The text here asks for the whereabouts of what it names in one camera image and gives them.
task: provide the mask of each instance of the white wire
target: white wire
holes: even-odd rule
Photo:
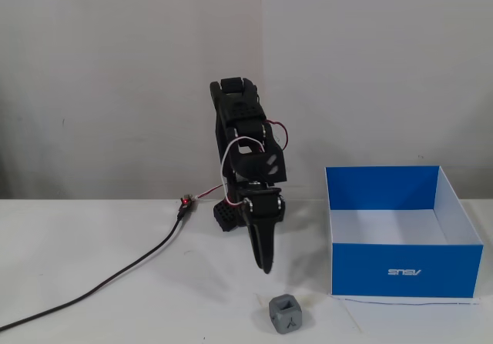
[[[223,188],[224,188],[224,195],[226,196],[226,202],[229,204],[229,205],[233,205],[233,206],[237,206],[237,205],[241,205],[243,203],[242,202],[238,202],[238,203],[233,203],[230,201],[230,199],[228,198],[228,190],[226,188],[226,184],[224,183],[224,177],[223,177],[223,168],[224,168],[224,162],[226,161],[226,157],[228,156],[228,152],[230,151],[230,148],[231,146],[235,143],[235,142],[238,142],[239,140],[241,139],[248,139],[248,140],[251,140],[252,142],[256,142],[258,145],[260,145],[260,147],[262,148],[262,152],[265,152],[265,149],[263,148],[263,145],[261,142],[259,142],[258,140],[254,139],[254,138],[251,138],[249,136],[238,136],[237,138],[233,139],[230,144],[226,147],[226,150],[224,151],[224,155],[223,155],[223,160],[221,161],[221,182],[223,183]]]

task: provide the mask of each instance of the cable connector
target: cable connector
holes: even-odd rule
[[[178,210],[178,219],[182,219],[186,213],[190,212],[193,208],[193,203],[195,203],[195,199],[191,194],[184,195],[180,200],[182,205]]]

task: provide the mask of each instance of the asus logo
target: asus logo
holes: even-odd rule
[[[406,275],[406,276],[417,276],[421,270],[416,271],[415,269],[389,269],[389,275]]]

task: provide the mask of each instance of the red wire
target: red wire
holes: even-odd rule
[[[218,186],[214,186],[211,190],[207,190],[206,192],[203,192],[202,194],[198,195],[197,196],[197,199],[198,198],[202,198],[202,197],[206,196],[207,194],[210,194],[211,192],[213,192],[214,190],[220,188],[221,186],[223,186],[223,184],[218,185]]]
[[[284,132],[286,133],[286,142],[284,143],[284,147],[283,147],[283,150],[287,147],[287,143],[289,142],[289,135],[287,134],[287,129],[286,129],[286,126],[283,125],[282,122],[279,122],[279,121],[271,121],[269,119],[266,119],[265,122],[269,122],[270,124],[272,125],[279,125],[280,127],[282,127],[284,129]]]

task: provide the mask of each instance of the black cable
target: black cable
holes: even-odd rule
[[[127,272],[132,267],[134,267],[134,266],[138,265],[139,263],[141,263],[141,261],[143,261],[144,259],[148,258],[150,255],[152,255],[158,249],[160,249],[169,240],[169,238],[171,238],[171,236],[173,236],[173,234],[176,231],[176,228],[179,225],[179,222],[183,219],[184,215],[189,210],[191,210],[192,203],[193,203],[193,200],[190,197],[187,197],[186,196],[186,197],[184,197],[182,199],[182,205],[179,207],[178,217],[176,219],[175,225],[171,229],[171,232],[168,234],[168,236],[163,241],[161,241],[157,246],[155,246],[154,248],[152,248],[151,250],[149,250],[146,254],[144,254],[142,257],[140,257],[139,259],[137,259],[135,262],[130,263],[124,269],[120,269],[115,275],[107,278],[105,281],[103,281],[99,285],[97,285],[94,289],[89,290],[86,294],[81,295],[80,297],[75,298],[75,299],[71,300],[70,302],[67,302],[65,304],[61,304],[60,306],[56,306],[56,307],[51,308],[51,309],[48,309],[48,310],[46,310],[44,312],[40,312],[40,313],[38,313],[36,315],[30,316],[30,317],[26,317],[25,319],[20,319],[19,321],[16,321],[16,322],[13,322],[13,323],[9,323],[8,325],[2,326],[2,327],[0,327],[0,332],[6,331],[8,329],[13,329],[16,326],[22,325],[22,324],[27,323],[27,322],[31,322],[31,321],[33,321],[35,319],[40,319],[41,317],[47,316],[47,315],[49,315],[51,313],[58,312],[61,309],[64,309],[64,308],[73,306],[74,304],[80,302],[81,300],[84,300],[85,298],[90,297],[92,294],[94,294],[95,292],[97,292],[98,290],[100,290],[103,286],[105,286],[106,284],[108,284],[112,280],[116,279],[118,276],[122,275],[123,273]]]

